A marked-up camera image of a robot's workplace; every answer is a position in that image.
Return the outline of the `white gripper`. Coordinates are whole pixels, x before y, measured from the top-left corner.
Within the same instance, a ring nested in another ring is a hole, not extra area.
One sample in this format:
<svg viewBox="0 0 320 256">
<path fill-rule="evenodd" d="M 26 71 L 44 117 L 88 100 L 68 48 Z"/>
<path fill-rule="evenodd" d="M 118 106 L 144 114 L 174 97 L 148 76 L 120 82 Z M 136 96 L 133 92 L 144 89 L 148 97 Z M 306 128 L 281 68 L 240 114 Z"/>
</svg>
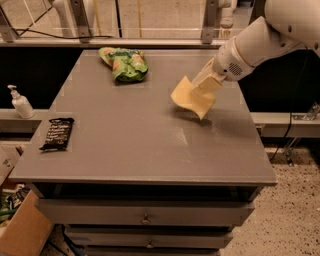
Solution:
<svg viewBox="0 0 320 256">
<path fill-rule="evenodd" d="M 226 80 L 239 81 L 251 74 L 254 67 L 241 55 L 237 45 L 237 37 L 232 37 L 222 45 L 202 70 L 193 78 L 191 92 L 197 96 L 212 94 L 222 88 L 222 84 L 212 75 L 213 70 Z"/>
</svg>

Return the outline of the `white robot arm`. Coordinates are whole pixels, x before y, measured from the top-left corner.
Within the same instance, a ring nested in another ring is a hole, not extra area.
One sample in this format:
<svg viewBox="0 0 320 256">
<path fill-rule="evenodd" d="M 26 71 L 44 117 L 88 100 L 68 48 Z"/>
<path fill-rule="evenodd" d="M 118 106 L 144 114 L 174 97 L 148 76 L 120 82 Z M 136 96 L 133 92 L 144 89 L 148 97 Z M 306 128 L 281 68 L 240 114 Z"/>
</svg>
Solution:
<svg viewBox="0 0 320 256">
<path fill-rule="evenodd" d="M 222 45 L 193 79 L 192 93 L 211 94 L 299 45 L 320 55 L 320 0 L 266 0 L 264 15 Z"/>
</svg>

